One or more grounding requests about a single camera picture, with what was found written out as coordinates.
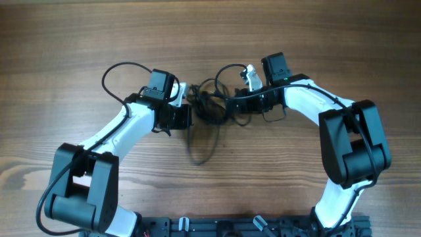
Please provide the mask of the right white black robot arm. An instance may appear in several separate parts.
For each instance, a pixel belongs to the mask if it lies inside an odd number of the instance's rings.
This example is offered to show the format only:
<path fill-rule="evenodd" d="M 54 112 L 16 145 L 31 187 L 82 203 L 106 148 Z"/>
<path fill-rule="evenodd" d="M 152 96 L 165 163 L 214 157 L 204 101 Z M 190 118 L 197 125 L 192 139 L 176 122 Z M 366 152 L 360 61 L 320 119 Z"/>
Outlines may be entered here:
<path fill-rule="evenodd" d="M 378 108 L 370 100 L 352 101 L 317 86 L 305 74 L 292 74 L 282 52 L 262 58 L 266 80 L 249 65 L 241 72 L 244 90 L 227 99 L 229 111 L 265 113 L 276 105 L 300 112 L 319 128 L 322 164 L 328 181 L 313 209 L 321 234 L 337 234 L 366 189 L 391 165 Z"/>

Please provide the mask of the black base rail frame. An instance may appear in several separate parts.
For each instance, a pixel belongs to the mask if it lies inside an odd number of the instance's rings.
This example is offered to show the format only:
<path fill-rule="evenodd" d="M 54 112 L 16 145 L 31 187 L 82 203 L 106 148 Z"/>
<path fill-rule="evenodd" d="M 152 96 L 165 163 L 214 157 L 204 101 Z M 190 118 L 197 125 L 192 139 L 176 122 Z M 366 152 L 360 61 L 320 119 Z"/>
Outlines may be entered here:
<path fill-rule="evenodd" d="M 309 216 L 265 219 L 259 227 L 253 219 L 142 219 L 142 236 L 150 237 L 223 237 L 223 236 L 324 236 L 325 233 Z"/>

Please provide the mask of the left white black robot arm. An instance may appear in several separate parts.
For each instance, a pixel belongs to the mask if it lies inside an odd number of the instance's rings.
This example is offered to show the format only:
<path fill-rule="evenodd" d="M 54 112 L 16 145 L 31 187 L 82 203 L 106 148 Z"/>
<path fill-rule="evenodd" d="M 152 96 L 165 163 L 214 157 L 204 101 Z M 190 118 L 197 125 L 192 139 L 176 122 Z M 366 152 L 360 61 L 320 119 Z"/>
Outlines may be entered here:
<path fill-rule="evenodd" d="M 147 86 L 118 98 L 122 109 L 93 137 L 55 152 L 49 185 L 36 211 L 97 236 L 149 236 L 141 214 L 118 204 L 119 165 L 135 144 L 151 132 L 183 130 L 191 124 L 191 107 L 182 101 L 189 90 L 173 74 L 153 69 Z"/>

